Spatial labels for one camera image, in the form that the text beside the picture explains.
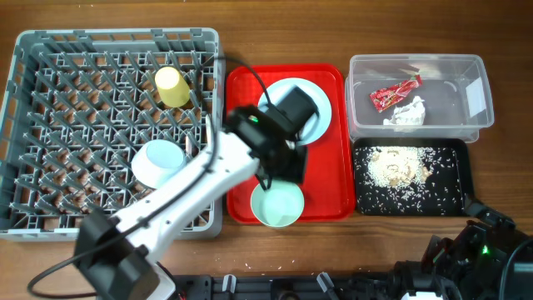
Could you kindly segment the yellow plastic cup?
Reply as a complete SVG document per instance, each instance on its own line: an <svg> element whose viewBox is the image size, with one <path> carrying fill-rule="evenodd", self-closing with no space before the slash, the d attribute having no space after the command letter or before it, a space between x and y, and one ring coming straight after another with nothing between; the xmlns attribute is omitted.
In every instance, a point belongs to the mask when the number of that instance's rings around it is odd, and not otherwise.
<svg viewBox="0 0 533 300"><path fill-rule="evenodd" d="M174 67L162 67L155 75L157 91L163 103L179 108L190 100L190 88L182 74Z"/></svg>

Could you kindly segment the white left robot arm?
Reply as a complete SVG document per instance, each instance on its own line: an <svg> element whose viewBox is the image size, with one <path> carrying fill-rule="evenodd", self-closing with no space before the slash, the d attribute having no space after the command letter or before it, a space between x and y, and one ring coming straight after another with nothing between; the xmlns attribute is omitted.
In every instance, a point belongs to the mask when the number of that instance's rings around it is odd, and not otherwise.
<svg viewBox="0 0 533 300"><path fill-rule="evenodd" d="M302 183L307 148L298 134L318 114L298 87L276 104L235 107L212 145L156 191L111 216L95 210L85 217L75 267L103 299L169 298L176 285L157 263L176 235L251 177L265 190L274 180Z"/></svg>

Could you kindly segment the light blue bowl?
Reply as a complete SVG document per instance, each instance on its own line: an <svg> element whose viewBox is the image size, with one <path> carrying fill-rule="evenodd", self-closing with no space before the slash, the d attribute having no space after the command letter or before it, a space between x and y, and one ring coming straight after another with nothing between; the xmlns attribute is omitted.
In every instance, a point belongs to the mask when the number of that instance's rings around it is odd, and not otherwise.
<svg viewBox="0 0 533 300"><path fill-rule="evenodd" d="M186 155L174 142L156 139L145 143L133 156L132 173L149 188L158 189L187 164Z"/></svg>

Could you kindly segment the red candy wrapper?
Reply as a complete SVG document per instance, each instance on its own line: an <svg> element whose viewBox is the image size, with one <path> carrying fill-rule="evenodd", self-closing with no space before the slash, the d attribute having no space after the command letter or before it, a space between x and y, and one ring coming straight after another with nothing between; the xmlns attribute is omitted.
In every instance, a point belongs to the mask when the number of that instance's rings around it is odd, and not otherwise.
<svg viewBox="0 0 533 300"><path fill-rule="evenodd" d="M385 87L372 92L369 97L375 109L382 113L393 105L401 102L408 94L422 85L419 75L415 75L408 80L395 84L391 87Z"/></svg>

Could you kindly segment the light blue plate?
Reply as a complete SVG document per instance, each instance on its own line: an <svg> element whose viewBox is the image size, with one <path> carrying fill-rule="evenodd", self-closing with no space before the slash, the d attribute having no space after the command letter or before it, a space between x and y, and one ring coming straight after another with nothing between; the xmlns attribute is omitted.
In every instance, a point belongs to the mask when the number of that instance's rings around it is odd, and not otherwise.
<svg viewBox="0 0 533 300"><path fill-rule="evenodd" d="M296 144L318 140L329 128L332 110L326 93L315 83L296 77L282 79L267 88L257 104L264 113L281 113L282 124L296 135Z"/></svg>

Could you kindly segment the white napkin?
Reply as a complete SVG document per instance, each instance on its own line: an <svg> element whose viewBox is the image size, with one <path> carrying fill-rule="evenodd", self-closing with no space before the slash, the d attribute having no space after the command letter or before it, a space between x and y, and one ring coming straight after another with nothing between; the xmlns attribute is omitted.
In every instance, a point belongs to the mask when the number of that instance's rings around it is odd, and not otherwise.
<svg viewBox="0 0 533 300"><path fill-rule="evenodd" d="M415 96L411 103L396 107L391 118L384 119L386 126L420 126L426 117L425 100L420 96Z"/></svg>

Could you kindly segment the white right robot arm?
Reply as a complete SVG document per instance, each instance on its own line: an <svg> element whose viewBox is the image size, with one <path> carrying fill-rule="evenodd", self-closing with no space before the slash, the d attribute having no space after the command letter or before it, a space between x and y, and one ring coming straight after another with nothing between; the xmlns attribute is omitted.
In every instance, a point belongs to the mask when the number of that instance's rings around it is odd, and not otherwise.
<svg viewBox="0 0 533 300"><path fill-rule="evenodd" d="M433 236L419 262L397 262L387 280L393 299L531 299L532 236L472 194L457 237Z"/></svg>

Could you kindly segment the green bowl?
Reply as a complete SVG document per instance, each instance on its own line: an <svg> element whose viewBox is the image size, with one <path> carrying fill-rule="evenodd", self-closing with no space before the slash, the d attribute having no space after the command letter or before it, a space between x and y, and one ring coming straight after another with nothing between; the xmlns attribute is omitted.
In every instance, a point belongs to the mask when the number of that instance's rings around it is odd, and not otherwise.
<svg viewBox="0 0 533 300"><path fill-rule="evenodd" d="M305 198L298 185L274 180L269 189L257 184L250 197L254 217L269 228L285 228L296 222L305 207Z"/></svg>

